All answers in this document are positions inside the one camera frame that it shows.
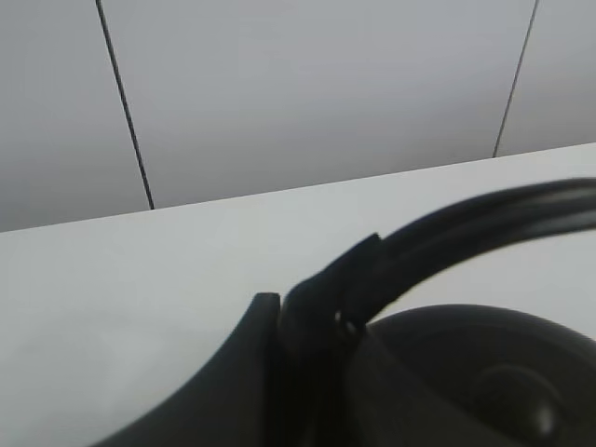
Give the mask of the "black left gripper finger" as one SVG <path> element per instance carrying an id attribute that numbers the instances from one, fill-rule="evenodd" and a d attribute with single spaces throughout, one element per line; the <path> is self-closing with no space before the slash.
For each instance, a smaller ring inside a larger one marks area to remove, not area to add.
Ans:
<path id="1" fill-rule="evenodd" d="M 209 361 L 172 396 L 100 446 L 264 446 L 280 297 L 256 294 Z"/>

